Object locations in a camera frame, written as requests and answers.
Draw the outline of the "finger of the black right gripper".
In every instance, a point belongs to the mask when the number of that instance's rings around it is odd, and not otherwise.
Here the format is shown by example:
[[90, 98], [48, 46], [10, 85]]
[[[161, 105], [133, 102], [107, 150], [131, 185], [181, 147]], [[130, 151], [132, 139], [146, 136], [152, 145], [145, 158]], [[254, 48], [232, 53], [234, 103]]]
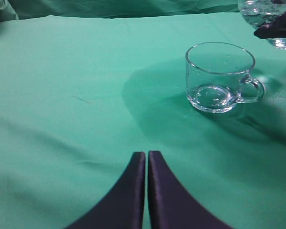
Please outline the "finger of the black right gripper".
[[286, 12], [271, 23], [265, 23], [254, 31], [260, 39], [286, 38]]

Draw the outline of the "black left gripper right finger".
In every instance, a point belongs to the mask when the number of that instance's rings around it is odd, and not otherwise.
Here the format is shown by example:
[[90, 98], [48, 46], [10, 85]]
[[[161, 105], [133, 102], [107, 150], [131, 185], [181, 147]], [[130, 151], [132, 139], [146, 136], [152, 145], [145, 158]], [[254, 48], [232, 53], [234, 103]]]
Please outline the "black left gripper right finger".
[[153, 229], [229, 229], [179, 182], [160, 151], [148, 153], [148, 208]]

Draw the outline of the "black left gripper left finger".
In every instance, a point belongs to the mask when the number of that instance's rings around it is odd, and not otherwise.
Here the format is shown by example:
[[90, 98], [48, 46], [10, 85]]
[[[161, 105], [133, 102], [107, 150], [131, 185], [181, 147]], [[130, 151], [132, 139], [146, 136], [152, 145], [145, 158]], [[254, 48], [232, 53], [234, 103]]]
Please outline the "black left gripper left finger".
[[141, 229], [145, 197], [145, 153], [134, 152], [111, 190], [68, 229]]

